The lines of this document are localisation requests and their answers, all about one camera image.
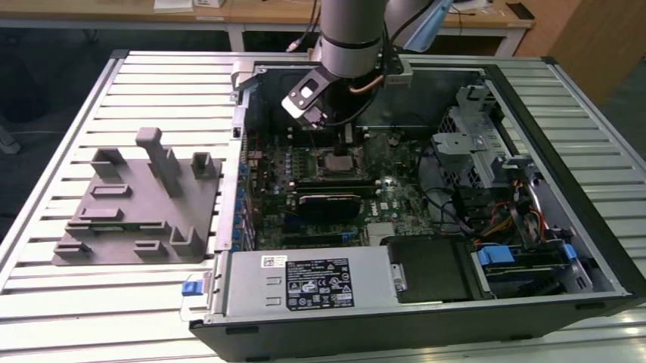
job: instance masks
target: wooden desk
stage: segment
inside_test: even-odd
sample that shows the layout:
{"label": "wooden desk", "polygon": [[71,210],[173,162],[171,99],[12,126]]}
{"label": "wooden desk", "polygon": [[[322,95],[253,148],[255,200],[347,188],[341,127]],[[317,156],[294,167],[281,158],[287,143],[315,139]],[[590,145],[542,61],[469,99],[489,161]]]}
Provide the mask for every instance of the wooden desk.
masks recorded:
{"label": "wooden desk", "polygon": [[[302,32],[311,13],[313,0],[234,0],[230,22],[241,38],[245,31]],[[440,35],[502,37],[496,55],[512,57],[534,24],[517,17],[504,0],[496,0],[489,9],[466,11],[462,16],[449,14]]]}
{"label": "wooden desk", "polygon": [[[227,0],[222,8],[155,14],[155,0],[0,0],[0,27],[66,29],[225,30],[233,51],[245,51],[246,31],[302,32],[313,0]],[[444,36],[496,36],[496,55],[513,56],[533,20],[521,20],[504,0],[486,10],[450,14]]]}
{"label": "wooden desk", "polygon": [[517,55],[553,56],[601,105],[646,52],[645,0],[524,0],[538,19]]}

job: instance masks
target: blue latch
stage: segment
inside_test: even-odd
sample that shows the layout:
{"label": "blue latch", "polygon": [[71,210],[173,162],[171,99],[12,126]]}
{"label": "blue latch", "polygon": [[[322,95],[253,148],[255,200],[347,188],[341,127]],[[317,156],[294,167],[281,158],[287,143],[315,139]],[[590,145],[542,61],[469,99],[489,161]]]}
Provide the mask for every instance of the blue latch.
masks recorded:
{"label": "blue latch", "polygon": [[564,245],[564,252],[565,252],[565,255],[568,256],[568,259],[570,261],[573,261],[574,259],[577,259],[577,251],[574,250],[574,247],[572,244],[565,244]]}
{"label": "blue latch", "polygon": [[201,296],[202,293],[202,281],[185,281],[182,284],[182,296]]}
{"label": "blue latch", "polygon": [[342,233],[342,241],[343,241],[343,243],[347,243],[350,241],[350,239],[353,238],[353,236],[354,236],[354,231],[353,232]]}
{"label": "blue latch", "polygon": [[482,266],[494,263],[513,263],[514,255],[508,246],[486,246],[478,251],[478,260]]}

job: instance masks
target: motherboard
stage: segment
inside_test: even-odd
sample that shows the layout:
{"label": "motherboard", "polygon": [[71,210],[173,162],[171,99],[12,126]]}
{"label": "motherboard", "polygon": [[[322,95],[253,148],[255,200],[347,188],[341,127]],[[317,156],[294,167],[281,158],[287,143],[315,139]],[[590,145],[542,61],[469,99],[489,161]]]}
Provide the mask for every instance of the motherboard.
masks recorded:
{"label": "motherboard", "polygon": [[345,150],[318,147],[315,133],[293,141],[287,134],[250,142],[263,150],[250,152],[257,250],[370,246],[380,231],[433,234],[418,141],[393,129],[366,130]]}

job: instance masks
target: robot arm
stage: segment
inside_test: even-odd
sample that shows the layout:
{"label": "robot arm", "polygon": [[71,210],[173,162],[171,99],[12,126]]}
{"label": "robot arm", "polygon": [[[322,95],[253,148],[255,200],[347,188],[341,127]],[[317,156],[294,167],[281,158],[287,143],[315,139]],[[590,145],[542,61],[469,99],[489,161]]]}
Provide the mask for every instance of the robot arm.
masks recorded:
{"label": "robot arm", "polygon": [[[321,66],[283,99],[285,109],[305,126],[341,126],[357,118],[370,106],[377,88],[388,83],[389,73],[402,70],[390,67],[400,62],[392,41],[416,51],[426,50],[452,3],[321,0]],[[392,35],[385,24],[398,29]]]}

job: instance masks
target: aluminum extrusion table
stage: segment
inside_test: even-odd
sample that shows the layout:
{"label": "aluminum extrusion table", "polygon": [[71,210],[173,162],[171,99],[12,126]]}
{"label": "aluminum extrusion table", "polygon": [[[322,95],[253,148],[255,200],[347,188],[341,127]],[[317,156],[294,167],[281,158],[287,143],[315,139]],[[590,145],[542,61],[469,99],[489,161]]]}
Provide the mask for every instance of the aluminum extrusion table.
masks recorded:
{"label": "aluminum extrusion table", "polygon": [[[564,157],[622,245],[646,271],[646,164],[558,65],[541,59],[412,56],[417,63],[496,63]],[[135,147],[139,127],[165,131],[178,157],[209,151],[227,164],[237,107],[230,98],[235,61],[302,61],[285,54],[115,52],[79,116],[0,246],[0,361],[214,363],[189,332],[206,296],[182,305],[181,283],[213,268],[189,265],[57,267],[50,264],[86,192],[98,147]],[[522,143],[518,135],[512,138]],[[218,230],[217,200],[213,231]],[[210,239],[213,250],[214,238]],[[295,360],[307,361],[644,361],[646,312],[633,309],[578,322],[514,343],[478,343]]]}

